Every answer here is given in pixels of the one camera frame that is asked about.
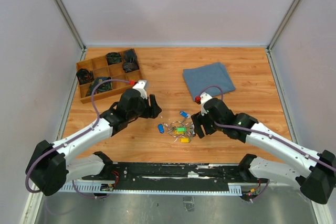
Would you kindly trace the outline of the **key with light blue tag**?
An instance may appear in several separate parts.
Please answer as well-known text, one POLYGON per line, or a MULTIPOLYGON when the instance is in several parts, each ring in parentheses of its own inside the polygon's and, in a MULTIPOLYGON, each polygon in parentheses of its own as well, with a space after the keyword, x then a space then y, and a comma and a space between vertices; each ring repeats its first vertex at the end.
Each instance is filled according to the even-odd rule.
POLYGON ((185 112, 185 111, 180 111, 180 115, 183 117, 183 118, 185 118, 185 119, 189 119, 191 116, 187 113, 187 112, 185 112))

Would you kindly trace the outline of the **key with dark blue tag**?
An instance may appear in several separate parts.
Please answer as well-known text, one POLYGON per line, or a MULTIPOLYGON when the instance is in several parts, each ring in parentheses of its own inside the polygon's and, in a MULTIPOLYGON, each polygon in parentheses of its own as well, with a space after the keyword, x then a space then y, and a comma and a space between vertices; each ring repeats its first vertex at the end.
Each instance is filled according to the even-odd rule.
POLYGON ((157 128, 161 134, 165 132, 163 124, 159 124, 157 128))

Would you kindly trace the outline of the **large keyring with tagged keys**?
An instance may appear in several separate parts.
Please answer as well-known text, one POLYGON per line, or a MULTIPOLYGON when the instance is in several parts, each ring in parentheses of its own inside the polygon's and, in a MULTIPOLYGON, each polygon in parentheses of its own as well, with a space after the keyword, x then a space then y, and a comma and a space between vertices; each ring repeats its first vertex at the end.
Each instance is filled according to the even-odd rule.
POLYGON ((174 138, 174 142, 190 143, 196 136, 195 126, 191 118, 163 123, 163 127, 165 133, 174 138))

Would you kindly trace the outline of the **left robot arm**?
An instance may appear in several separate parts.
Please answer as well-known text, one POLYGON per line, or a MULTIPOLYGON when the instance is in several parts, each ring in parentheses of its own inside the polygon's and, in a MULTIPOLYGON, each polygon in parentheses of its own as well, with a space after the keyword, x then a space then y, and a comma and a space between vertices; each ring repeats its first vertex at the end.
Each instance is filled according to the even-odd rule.
POLYGON ((138 118, 155 119, 162 112, 155 95, 142 95, 137 89, 127 89, 118 102, 102 113, 82 130, 61 140, 49 143, 39 142, 25 170, 25 185, 31 193, 55 194, 66 182, 83 176, 95 174, 100 179, 112 175, 112 166, 98 155, 94 155, 97 164, 86 167, 79 174, 73 160, 91 146, 106 140, 124 130, 138 118))

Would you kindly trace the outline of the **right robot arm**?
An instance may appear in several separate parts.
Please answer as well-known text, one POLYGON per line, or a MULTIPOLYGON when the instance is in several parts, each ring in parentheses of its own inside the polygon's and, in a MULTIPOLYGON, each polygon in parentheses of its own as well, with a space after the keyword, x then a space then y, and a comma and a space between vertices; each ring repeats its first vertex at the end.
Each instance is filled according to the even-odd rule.
POLYGON ((335 154, 317 152, 298 145, 272 131, 246 113, 233 113, 224 101, 207 93, 197 96, 200 112, 191 116, 199 138, 222 132, 270 153, 281 161, 271 162, 247 154, 239 163, 238 177, 273 180, 299 189, 308 199, 325 205, 335 188, 335 154))

